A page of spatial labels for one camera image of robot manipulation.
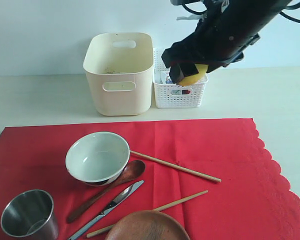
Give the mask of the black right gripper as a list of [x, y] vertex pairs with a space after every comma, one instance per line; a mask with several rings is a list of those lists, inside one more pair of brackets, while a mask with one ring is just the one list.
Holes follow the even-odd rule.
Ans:
[[245, 25], [197, 26], [195, 31], [165, 49], [161, 55], [173, 84], [199, 74], [195, 64], [208, 65], [208, 72], [227, 67], [244, 58], [244, 50], [260, 39], [259, 31]]

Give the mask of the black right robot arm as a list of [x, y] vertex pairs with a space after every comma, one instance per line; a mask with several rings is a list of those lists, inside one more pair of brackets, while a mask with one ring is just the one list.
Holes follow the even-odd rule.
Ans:
[[220, 67], [239, 62], [244, 50], [260, 39], [259, 31], [276, 15], [300, 24], [284, 10], [300, 8], [288, 0], [203, 0], [204, 11], [188, 8], [189, 0], [173, 0], [198, 18], [192, 34], [164, 50], [161, 59], [174, 84], [188, 86]]

